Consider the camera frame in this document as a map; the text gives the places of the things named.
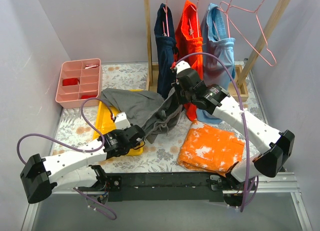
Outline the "grey shorts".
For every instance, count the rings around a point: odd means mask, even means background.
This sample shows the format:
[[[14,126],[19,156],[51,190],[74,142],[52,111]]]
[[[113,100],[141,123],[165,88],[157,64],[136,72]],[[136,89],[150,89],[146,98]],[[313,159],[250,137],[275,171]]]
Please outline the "grey shorts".
[[[166,99],[148,90],[130,91],[115,88],[104,89],[100,98],[109,106],[125,112],[129,122],[138,125],[144,132],[155,131],[156,137],[168,133],[176,126],[183,109],[174,88],[170,90]]]

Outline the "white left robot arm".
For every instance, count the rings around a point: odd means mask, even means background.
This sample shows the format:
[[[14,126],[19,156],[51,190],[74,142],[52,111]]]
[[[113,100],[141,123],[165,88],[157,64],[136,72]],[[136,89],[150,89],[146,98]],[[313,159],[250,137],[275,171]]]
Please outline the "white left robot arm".
[[[53,192],[80,188],[82,191],[119,191],[122,178],[106,174],[101,161],[127,155],[130,149],[153,143],[157,135],[146,135],[141,127],[132,125],[114,129],[94,139],[77,151],[41,157],[31,156],[20,173],[28,203],[36,204]]]

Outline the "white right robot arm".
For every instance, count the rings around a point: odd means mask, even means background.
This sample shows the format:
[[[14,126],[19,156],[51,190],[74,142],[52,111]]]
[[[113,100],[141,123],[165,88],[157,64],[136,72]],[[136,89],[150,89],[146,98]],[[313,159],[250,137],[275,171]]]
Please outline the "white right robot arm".
[[[180,104],[191,103],[198,109],[228,123],[257,148],[259,155],[234,164],[226,174],[227,186],[237,190],[246,178],[263,175],[274,178],[292,154],[295,135],[281,132],[241,110],[240,104],[217,84],[207,87],[196,70],[190,67],[174,68],[175,94]]]

